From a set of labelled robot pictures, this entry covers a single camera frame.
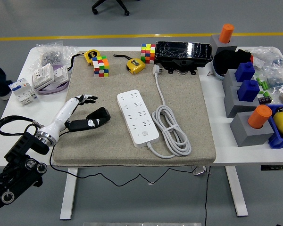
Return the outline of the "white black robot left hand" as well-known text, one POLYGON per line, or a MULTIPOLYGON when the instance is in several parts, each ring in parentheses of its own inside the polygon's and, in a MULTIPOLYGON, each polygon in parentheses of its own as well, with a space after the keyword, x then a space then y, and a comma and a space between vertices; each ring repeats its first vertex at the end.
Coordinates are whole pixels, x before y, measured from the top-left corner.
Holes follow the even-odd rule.
POLYGON ((38 139, 44 141, 48 146, 54 146, 59 140, 59 133, 66 128, 66 121, 70 118, 78 105, 94 104, 97 99, 96 96, 88 94, 69 99, 54 116, 51 123, 37 132, 38 139))

